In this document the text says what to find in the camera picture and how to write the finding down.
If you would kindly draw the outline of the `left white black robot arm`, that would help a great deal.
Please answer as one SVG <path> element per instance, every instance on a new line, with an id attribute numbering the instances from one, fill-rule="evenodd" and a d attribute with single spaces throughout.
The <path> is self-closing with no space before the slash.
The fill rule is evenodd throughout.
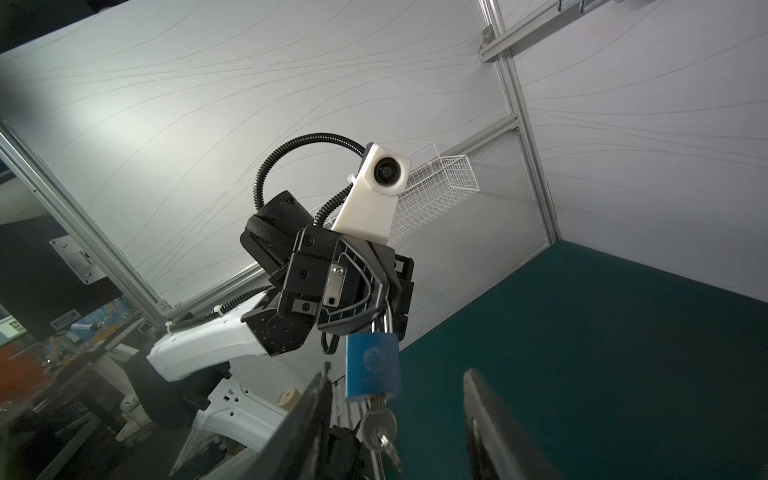
<path id="1" fill-rule="evenodd" d="M 286 191 L 266 199 L 266 178 L 277 162 L 317 143 L 359 156 L 350 184 L 316 213 Z M 360 424 L 365 445 L 391 448 L 397 424 L 387 402 L 402 392 L 399 344 L 414 263 L 388 241 L 411 166 L 379 144 L 333 133 L 302 135 L 276 148 L 256 174 L 256 211 L 240 238 L 268 282 L 216 312 L 168 324 L 160 339 L 130 358 L 126 372 L 149 418 L 261 449 L 283 413 L 234 380 L 230 364 L 294 351 L 318 331 L 325 353 L 345 349 L 346 400 L 369 405 Z"/>

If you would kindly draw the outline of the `blue padlock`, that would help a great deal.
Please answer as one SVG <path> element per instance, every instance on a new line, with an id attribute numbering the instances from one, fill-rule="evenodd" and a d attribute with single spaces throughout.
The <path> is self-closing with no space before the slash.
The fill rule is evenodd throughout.
<path id="1" fill-rule="evenodd" d="M 345 399 L 365 403 L 358 433 L 373 454 L 389 458 L 401 472 L 402 460 L 395 446 L 397 420 L 387 402 L 402 394 L 400 351 L 390 308 L 372 326 L 347 337 Z"/>

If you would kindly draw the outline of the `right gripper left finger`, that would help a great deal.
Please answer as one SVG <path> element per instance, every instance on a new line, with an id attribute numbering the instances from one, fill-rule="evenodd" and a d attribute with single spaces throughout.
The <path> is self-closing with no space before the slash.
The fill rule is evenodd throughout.
<path id="1" fill-rule="evenodd" d="M 328 457 L 333 403 L 326 362 L 240 479 L 320 479 Z"/>

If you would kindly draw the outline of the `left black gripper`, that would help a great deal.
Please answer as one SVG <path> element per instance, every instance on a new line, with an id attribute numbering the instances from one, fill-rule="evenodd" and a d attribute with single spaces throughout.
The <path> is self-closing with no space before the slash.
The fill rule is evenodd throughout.
<path id="1" fill-rule="evenodd" d="M 307 226 L 242 322 L 269 356 L 300 348 L 314 328 L 328 336 L 355 333 L 387 308 L 403 339 L 413 272 L 414 260 L 388 246 Z"/>

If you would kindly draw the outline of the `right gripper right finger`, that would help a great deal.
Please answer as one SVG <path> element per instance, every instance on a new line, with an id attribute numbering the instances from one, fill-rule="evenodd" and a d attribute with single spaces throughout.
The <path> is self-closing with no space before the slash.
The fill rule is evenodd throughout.
<path id="1" fill-rule="evenodd" d="M 560 479 L 476 369 L 463 375 L 470 475 L 473 479 Z"/>

